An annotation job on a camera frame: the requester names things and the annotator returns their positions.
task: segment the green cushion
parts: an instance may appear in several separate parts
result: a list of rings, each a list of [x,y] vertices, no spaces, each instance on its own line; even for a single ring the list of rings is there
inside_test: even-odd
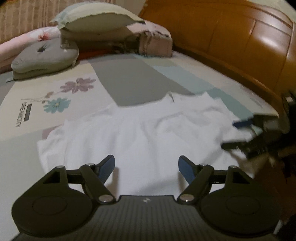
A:
[[[59,29],[71,32],[100,34],[143,20],[114,4],[81,2],[65,8],[51,22],[57,22]]]
[[[35,43],[24,49],[12,62],[15,80],[54,73],[74,65],[79,50],[75,42],[61,48],[61,39]]]

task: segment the ribbed black surface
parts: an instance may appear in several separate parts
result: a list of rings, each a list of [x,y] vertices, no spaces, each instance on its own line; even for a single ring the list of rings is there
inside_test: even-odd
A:
[[[179,205],[173,196],[122,196],[101,206],[83,228],[58,238],[19,235],[16,241],[231,241],[209,227],[193,206]],[[249,240],[275,241],[273,235]]]

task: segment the headboard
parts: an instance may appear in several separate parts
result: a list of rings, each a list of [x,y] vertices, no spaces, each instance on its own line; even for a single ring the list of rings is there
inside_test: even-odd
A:
[[[282,111],[296,88],[296,26],[245,0],[147,0],[140,17],[166,27],[174,49],[240,82]]]

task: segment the teal flower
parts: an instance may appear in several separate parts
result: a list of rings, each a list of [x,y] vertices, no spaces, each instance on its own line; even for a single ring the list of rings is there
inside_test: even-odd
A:
[[[51,112],[54,114],[56,111],[63,112],[64,109],[69,107],[71,100],[68,100],[67,98],[57,98],[57,100],[48,101],[46,105],[44,105],[44,111],[49,113]]]

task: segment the white garment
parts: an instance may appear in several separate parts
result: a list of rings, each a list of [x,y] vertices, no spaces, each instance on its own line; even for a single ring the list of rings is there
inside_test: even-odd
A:
[[[220,147],[225,140],[251,137],[233,127],[234,120],[238,118],[224,103],[207,93],[170,93],[157,102],[136,107],[110,105],[77,121],[65,121],[38,142],[38,152],[45,172],[57,165],[78,169],[86,163],[97,164],[112,154],[119,169],[118,191],[113,193],[117,197],[177,197],[187,186],[178,174],[181,155],[220,170],[238,165]]]

